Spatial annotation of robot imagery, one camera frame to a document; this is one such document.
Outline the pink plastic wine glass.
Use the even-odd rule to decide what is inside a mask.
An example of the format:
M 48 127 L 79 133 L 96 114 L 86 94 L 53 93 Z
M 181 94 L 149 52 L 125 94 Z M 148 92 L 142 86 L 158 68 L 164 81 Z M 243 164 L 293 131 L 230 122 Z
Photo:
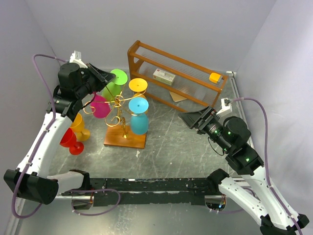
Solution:
M 96 94 L 93 102 L 90 104 L 92 114 L 99 119 L 105 118 L 111 111 L 106 99 Z

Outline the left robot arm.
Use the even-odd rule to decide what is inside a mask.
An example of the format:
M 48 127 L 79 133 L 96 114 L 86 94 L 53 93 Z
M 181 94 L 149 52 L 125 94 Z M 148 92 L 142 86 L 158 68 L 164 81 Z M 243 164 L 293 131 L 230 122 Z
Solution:
M 53 94 L 54 104 L 49 104 L 42 127 L 29 152 L 15 170 L 8 169 L 4 181 L 19 198 L 50 204 L 58 193 L 74 189 L 79 195 L 91 190 L 87 173 L 70 171 L 68 184 L 49 177 L 49 167 L 64 134 L 83 108 L 82 100 L 94 92 L 102 91 L 115 75 L 91 64 L 85 68 L 76 63 L 66 63 L 58 72 L 59 86 Z

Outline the blue plastic wine glass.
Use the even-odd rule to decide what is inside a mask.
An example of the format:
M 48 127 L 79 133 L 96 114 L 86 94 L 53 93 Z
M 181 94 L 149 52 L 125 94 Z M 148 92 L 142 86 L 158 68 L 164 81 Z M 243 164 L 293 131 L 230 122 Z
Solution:
M 129 110 L 133 113 L 130 120 L 131 130 L 136 135 L 144 135 L 149 129 L 149 119 L 145 114 L 148 108 L 148 101 L 141 97 L 133 98 L 129 102 Z

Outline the red plastic wine glass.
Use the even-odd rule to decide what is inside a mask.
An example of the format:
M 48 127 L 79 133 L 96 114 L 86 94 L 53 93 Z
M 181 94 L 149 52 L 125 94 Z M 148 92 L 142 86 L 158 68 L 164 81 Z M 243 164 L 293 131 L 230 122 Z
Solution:
M 69 128 L 63 135 L 60 145 L 68 148 L 71 155 L 79 155 L 84 151 L 84 145 L 78 141 L 75 133 Z

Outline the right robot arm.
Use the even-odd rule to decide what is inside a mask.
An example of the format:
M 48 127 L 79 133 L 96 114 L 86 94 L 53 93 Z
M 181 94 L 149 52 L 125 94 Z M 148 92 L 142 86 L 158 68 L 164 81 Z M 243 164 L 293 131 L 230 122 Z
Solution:
M 309 219 L 297 213 L 270 183 L 266 167 L 259 154 L 248 143 L 251 136 L 247 124 L 236 116 L 220 123 L 215 110 L 208 106 L 196 112 L 180 113 L 179 117 L 198 134 L 207 134 L 226 155 L 228 165 L 240 175 L 256 193 L 249 194 L 237 185 L 222 169 L 208 176 L 208 191 L 231 198 L 259 225 L 264 235 L 295 235 L 305 228 Z

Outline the green plastic wine glass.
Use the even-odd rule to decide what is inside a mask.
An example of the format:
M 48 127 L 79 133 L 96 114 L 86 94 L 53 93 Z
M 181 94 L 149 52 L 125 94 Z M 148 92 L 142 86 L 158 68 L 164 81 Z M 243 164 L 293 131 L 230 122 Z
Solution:
M 115 78 L 102 90 L 102 96 L 106 101 L 111 101 L 114 96 L 120 95 L 122 86 L 128 81 L 128 76 L 123 70 L 113 69 L 111 73 L 115 75 Z

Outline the yellow plastic wine glass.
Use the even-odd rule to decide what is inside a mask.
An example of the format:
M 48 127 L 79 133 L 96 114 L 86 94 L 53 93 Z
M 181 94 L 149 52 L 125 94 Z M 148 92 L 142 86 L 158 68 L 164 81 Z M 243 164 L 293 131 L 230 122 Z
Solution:
M 142 79 L 142 78 L 135 78 L 132 79 L 129 82 L 129 88 L 131 91 L 134 92 L 133 98 L 135 97 L 141 97 L 146 99 L 144 93 L 146 92 L 147 88 L 148 88 L 148 83 L 146 80 Z

